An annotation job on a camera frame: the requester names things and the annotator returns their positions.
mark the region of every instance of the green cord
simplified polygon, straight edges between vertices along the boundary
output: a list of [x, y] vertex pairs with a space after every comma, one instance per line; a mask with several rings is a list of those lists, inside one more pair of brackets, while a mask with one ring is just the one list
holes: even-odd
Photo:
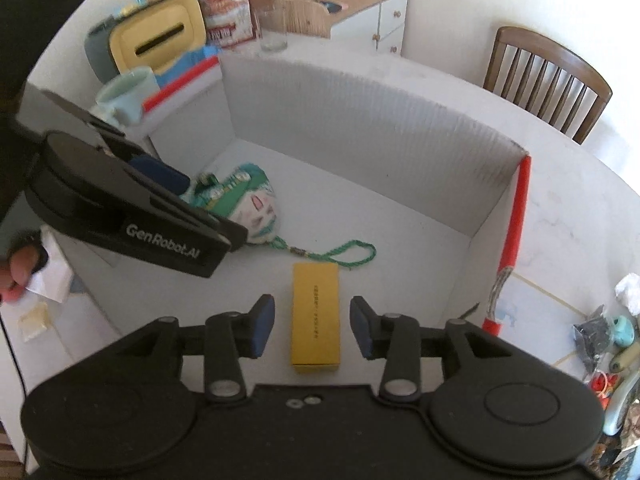
[[[331, 251], [328, 251], [324, 254], [318, 253], [310, 253], [305, 251], [304, 249], [299, 249], [297, 247], [290, 247], [287, 245], [286, 241], [284, 241], [279, 236], [276, 236], [273, 242], [268, 242], [268, 245], [273, 247], [274, 249], [281, 249], [284, 251], [289, 251], [291, 254], [295, 254], [296, 256], [302, 256], [303, 258], [309, 258], [310, 260], [317, 260], [318, 262], [331, 262], [334, 264], [338, 264], [341, 267], [346, 267], [347, 269], [354, 269], [355, 267], [363, 266], [364, 264], [368, 264], [373, 258], [376, 257], [376, 247], [373, 244], [367, 244], [366, 242], [361, 242], [360, 240], [349, 240], [347, 243], [342, 244], [340, 247], [336, 247]], [[338, 254], [343, 254], [352, 247], [362, 247], [364, 249], [369, 250], [369, 256], [364, 258], [363, 260], [358, 260], [357, 262], [342, 262], [340, 260], [336, 260], [332, 258], [332, 256], [337, 256]]]

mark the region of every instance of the wooden chair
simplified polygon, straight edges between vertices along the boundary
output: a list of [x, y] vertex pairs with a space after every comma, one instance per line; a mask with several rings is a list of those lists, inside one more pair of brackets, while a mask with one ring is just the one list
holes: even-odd
[[567, 133], [571, 123], [575, 119], [575, 116], [582, 105], [582, 100], [584, 99], [587, 88], [595, 92], [596, 99], [582, 121], [582, 124], [578, 126], [578, 129], [573, 136], [575, 142], [582, 144], [613, 95], [610, 86], [590, 64], [555, 41], [525, 28], [501, 27], [498, 29], [498, 33], [495, 37], [494, 51], [491, 54], [491, 61], [489, 62], [489, 68], [486, 73], [486, 78], [484, 79], [483, 88], [490, 92], [495, 90], [495, 85], [498, 81], [506, 49], [507, 46], [510, 45], [516, 48], [516, 53], [513, 56], [511, 67], [505, 79], [504, 86], [502, 87], [502, 92], [500, 93], [500, 96], [505, 99], [508, 99], [508, 95], [510, 94], [513, 79], [518, 71], [518, 64], [520, 62], [520, 57], [522, 56], [522, 51], [529, 54], [529, 58], [527, 59], [527, 63], [520, 78], [520, 83], [513, 100], [511, 101], [515, 105], [519, 106], [522, 101], [536, 57], [540, 57], [543, 60], [542, 66], [540, 67], [538, 76], [536, 77], [529, 99], [525, 106], [525, 110], [527, 112], [535, 114], [532, 110], [536, 103], [543, 80], [545, 79], [546, 70], [550, 63], [556, 67], [553, 79], [549, 83], [544, 100], [536, 114], [540, 119], [544, 118], [549, 103], [552, 101], [553, 95], [556, 92], [556, 85], [558, 84], [562, 71], [564, 70], [568, 73], [569, 78], [567, 83], [564, 86], [564, 90], [558, 100], [558, 104], [548, 121], [552, 126], [556, 126], [556, 123], [558, 122], [558, 118], [566, 104], [566, 100], [572, 90], [574, 81], [578, 80], [578, 83], [582, 84], [580, 93], [560, 128], [562, 133]]

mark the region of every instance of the human hand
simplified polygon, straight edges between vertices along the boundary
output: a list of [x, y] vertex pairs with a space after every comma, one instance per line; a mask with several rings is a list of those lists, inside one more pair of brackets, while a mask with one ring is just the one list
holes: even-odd
[[21, 297], [33, 270], [40, 261], [40, 251], [34, 244], [15, 251], [8, 261], [0, 262], [0, 296], [3, 301]]

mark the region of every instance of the yellow tissue box lid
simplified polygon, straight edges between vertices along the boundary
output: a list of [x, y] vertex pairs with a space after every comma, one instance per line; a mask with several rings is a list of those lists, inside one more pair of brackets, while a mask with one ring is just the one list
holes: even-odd
[[340, 365], [337, 264], [293, 265], [291, 364], [297, 372]]
[[137, 66], [162, 73], [206, 41], [198, 0], [158, 0], [113, 27], [109, 49], [121, 74]]

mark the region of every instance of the mug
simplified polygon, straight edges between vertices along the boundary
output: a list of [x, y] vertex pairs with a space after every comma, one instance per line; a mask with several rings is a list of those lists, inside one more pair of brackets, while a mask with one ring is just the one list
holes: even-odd
[[111, 124], [138, 124], [142, 120], [142, 103], [159, 91], [154, 71], [148, 66], [136, 67], [102, 87], [95, 98], [100, 111], [97, 115]]

